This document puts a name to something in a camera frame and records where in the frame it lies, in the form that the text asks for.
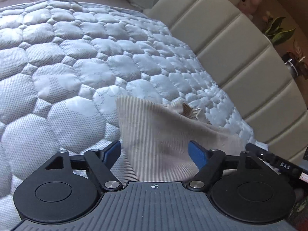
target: hexagonal quilted pattern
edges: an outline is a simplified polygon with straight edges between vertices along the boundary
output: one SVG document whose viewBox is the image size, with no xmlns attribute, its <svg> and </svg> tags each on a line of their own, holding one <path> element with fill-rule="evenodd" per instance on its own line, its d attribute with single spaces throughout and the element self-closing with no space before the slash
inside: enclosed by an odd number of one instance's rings
<svg viewBox="0 0 308 231">
<path fill-rule="evenodd" d="M 0 9 L 0 230 L 19 222 L 16 187 L 60 149 L 121 137 L 115 100 L 182 98 L 213 125 L 253 131 L 190 48 L 139 12 L 75 0 Z M 122 179 L 125 153 L 113 167 Z"/>
</svg>

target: bed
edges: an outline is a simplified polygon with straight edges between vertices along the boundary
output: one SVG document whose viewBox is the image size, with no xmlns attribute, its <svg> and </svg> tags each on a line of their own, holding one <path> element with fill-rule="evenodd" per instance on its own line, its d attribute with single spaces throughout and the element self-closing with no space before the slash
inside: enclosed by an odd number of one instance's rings
<svg viewBox="0 0 308 231">
<path fill-rule="evenodd" d="M 160 21 L 123 8 L 41 0 L 0 9 L 0 228 L 20 219 L 16 187 L 61 149 L 121 138 L 116 98 L 179 99 L 215 126 L 255 142 L 227 94 Z M 123 183 L 125 155 L 112 168 Z"/>
<path fill-rule="evenodd" d="M 147 16 L 162 22 L 86 1 L 23 0 L 0 9 L 1 231 L 19 221 L 16 187 L 55 152 L 82 154 L 121 138 L 119 95 L 163 104 L 182 98 L 244 143 L 255 142 L 255 131 L 270 150 L 301 160 L 308 124 L 299 91 L 266 38 L 227 1 L 160 0 Z M 230 44 L 237 37 L 241 44 Z M 266 76 L 268 68 L 279 78 Z M 126 165 L 122 154 L 113 168 L 120 180 Z"/>
</svg>

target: green leaf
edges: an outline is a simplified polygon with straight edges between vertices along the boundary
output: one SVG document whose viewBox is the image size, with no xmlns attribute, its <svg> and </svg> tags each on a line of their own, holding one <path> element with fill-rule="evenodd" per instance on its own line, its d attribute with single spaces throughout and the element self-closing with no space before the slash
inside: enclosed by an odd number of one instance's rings
<svg viewBox="0 0 308 231">
<path fill-rule="evenodd" d="M 295 28 L 289 31 L 283 31 L 275 35 L 272 39 L 272 44 L 274 46 L 284 43 L 289 40 L 294 34 Z"/>
<path fill-rule="evenodd" d="M 273 35 L 274 32 L 280 28 L 283 19 L 285 19 L 285 17 L 276 18 L 270 28 L 265 32 L 265 35 Z"/>
<path fill-rule="evenodd" d="M 278 28 L 275 32 L 274 32 L 274 35 L 277 35 L 278 33 L 282 32 L 283 31 L 283 28 Z"/>
<path fill-rule="evenodd" d="M 275 35 L 269 35 L 269 36 L 267 36 L 267 38 L 268 38 L 270 41 L 272 41 L 272 39 L 274 38 L 274 36 L 275 36 Z"/>
</svg>

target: wall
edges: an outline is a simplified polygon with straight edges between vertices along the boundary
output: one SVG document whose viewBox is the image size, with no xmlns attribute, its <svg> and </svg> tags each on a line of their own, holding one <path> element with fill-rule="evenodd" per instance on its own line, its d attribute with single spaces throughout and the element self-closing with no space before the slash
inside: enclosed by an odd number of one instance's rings
<svg viewBox="0 0 308 231">
<path fill-rule="evenodd" d="M 286 17 L 282 23 L 282 27 L 284 29 L 289 30 L 296 28 L 292 39 L 276 47 L 277 52 L 280 55 L 283 55 L 286 51 L 293 49 L 293 39 L 295 38 L 301 46 L 304 54 L 307 56 L 308 61 L 308 39 L 304 35 L 303 31 L 299 28 L 298 24 L 277 0 L 263 0 L 263 2 L 259 5 L 256 14 L 254 15 L 255 18 L 253 22 L 259 26 L 259 20 L 263 15 L 265 15 L 266 11 L 270 11 L 274 18 Z"/>
</svg>

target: metal pivot screw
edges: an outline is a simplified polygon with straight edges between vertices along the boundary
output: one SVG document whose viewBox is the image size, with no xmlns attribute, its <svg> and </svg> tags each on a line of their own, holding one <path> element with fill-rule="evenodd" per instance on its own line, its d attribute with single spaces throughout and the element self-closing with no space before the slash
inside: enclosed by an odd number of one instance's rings
<svg viewBox="0 0 308 231">
<path fill-rule="evenodd" d="M 115 181 L 115 180 L 107 181 L 105 183 L 105 187 L 107 187 L 107 188 L 116 188 L 118 186 L 120 186 L 120 183 Z"/>
<path fill-rule="evenodd" d="M 193 180 L 189 185 L 193 188 L 202 188 L 204 187 L 204 182 L 199 180 Z"/>
</svg>

